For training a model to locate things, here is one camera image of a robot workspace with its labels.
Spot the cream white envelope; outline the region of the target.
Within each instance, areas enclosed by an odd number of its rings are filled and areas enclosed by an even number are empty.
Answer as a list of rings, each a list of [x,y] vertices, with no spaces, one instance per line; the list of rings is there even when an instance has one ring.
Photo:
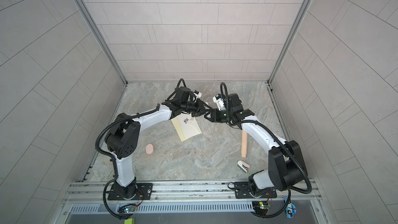
[[[183,134],[183,141],[202,133],[196,119],[190,114],[180,114],[177,120]]]

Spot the yellow envelope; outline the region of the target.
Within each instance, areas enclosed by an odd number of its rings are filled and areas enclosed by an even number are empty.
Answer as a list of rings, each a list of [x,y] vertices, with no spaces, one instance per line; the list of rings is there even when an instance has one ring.
[[[180,125],[178,119],[177,119],[177,118],[173,118],[173,119],[171,120],[171,122],[172,122],[172,124],[173,124],[173,126],[174,126],[174,128],[175,128],[175,130],[176,130],[176,132],[177,132],[177,134],[178,134],[178,136],[179,136],[179,138],[180,138],[180,140],[181,140],[182,142],[185,141],[186,138],[185,138],[185,136],[184,136],[184,134],[183,134],[183,131],[182,131],[182,128],[181,128],[181,125]]]

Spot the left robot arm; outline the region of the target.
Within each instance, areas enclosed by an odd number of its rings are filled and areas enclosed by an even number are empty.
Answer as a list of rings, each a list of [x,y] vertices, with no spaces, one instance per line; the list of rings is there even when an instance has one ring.
[[[137,148],[142,131],[158,123],[171,120],[180,114],[199,117],[209,113],[212,108],[200,99],[201,93],[189,88],[177,87],[175,91],[155,109],[128,115],[119,114],[97,137],[95,149],[98,153],[110,157],[113,163],[114,179],[110,191],[106,194],[119,196],[126,200],[138,194],[136,176],[132,168],[132,153]]]

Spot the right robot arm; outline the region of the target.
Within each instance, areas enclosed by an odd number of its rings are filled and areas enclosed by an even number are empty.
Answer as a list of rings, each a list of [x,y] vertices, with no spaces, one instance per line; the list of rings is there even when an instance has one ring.
[[[207,120],[239,127],[268,152],[268,169],[254,173],[248,179],[249,192],[254,197],[262,196],[268,188],[290,189],[302,194],[312,192],[302,151],[296,141],[286,141],[274,134],[254,112],[243,109],[235,93],[228,96],[218,94],[213,101],[217,108],[205,115]]]

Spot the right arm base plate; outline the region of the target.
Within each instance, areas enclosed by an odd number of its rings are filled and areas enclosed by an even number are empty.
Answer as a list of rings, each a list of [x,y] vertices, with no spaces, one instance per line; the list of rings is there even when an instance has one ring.
[[[249,181],[236,181],[228,183],[228,188],[234,191],[236,199],[277,198],[277,193],[274,188],[259,189],[254,183]]]

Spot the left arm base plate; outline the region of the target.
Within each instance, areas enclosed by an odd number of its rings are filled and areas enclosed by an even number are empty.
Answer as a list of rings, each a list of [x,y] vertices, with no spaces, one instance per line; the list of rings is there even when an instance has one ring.
[[[107,190],[107,200],[124,201],[124,200],[149,200],[152,194],[152,183],[133,183],[127,187],[122,187],[118,183],[112,185]]]

